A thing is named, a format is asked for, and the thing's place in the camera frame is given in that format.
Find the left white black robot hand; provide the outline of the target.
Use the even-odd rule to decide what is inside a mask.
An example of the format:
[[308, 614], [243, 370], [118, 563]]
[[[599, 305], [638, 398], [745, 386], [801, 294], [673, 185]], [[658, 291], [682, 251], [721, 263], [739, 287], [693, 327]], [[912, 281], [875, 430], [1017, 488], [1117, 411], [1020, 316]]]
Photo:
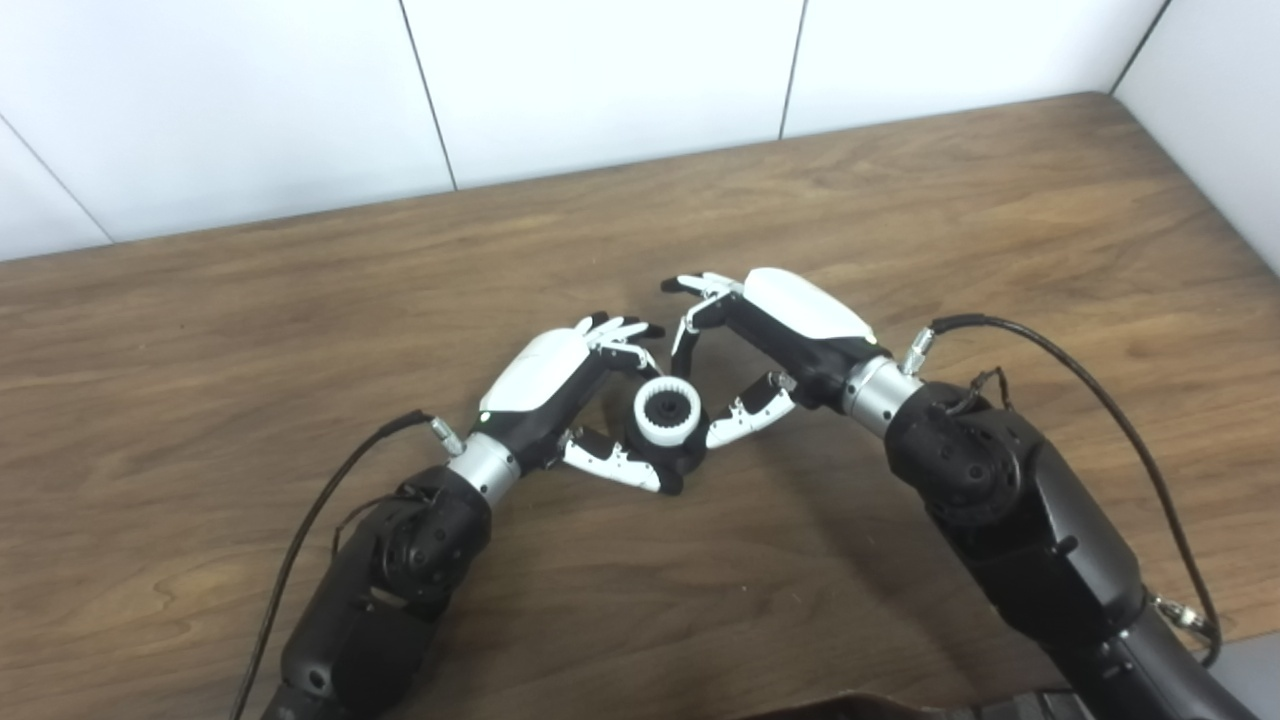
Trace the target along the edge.
[[677, 473], [573, 423], [611, 374], [660, 378], [641, 342], [664, 334], [660, 325], [607, 313], [540, 333], [483, 396], [467, 448], [453, 460], [456, 471], [490, 502], [517, 479], [557, 464], [652, 493], [681, 495]]

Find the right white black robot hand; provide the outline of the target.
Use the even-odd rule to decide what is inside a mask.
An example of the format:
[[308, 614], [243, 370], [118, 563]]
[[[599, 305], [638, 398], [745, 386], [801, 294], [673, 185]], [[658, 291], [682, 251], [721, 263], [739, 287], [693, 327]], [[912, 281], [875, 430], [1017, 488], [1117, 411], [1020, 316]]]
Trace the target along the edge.
[[785, 269], [755, 268], [745, 281], [713, 272], [681, 274], [662, 281], [660, 288], [699, 299], [675, 332], [672, 375], [689, 379], [701, 332], [721, 327], [780, 365], [710, 421], [705, 434], [708, 448], [731, 445], [795, 407], [827, 407], [847, 416], [855, 395], [855, 373], [890, 356], [852, 309]]

